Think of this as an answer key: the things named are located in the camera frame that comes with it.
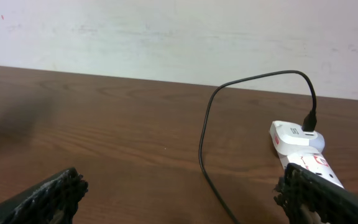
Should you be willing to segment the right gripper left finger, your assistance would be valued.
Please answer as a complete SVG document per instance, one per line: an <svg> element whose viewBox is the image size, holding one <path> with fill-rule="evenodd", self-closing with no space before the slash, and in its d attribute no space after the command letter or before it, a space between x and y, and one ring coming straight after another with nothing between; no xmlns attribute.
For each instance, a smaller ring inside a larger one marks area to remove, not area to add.
<svg viewBox="0 0 358 224"><path fill-rule="evenodd" d="M0 224L72 224L88 183L74 167L0 203Z"/></svg>

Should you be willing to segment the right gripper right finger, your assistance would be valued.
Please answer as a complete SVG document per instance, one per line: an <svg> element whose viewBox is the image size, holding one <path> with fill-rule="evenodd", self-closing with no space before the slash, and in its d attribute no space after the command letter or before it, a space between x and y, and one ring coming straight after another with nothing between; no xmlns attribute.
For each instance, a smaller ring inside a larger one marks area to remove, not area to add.
<svg viewBox="0 0 358 224"><path fill-rule="evenodd" d="M358 223L358 196L289 163L274 197L290 223Z"/></svg>

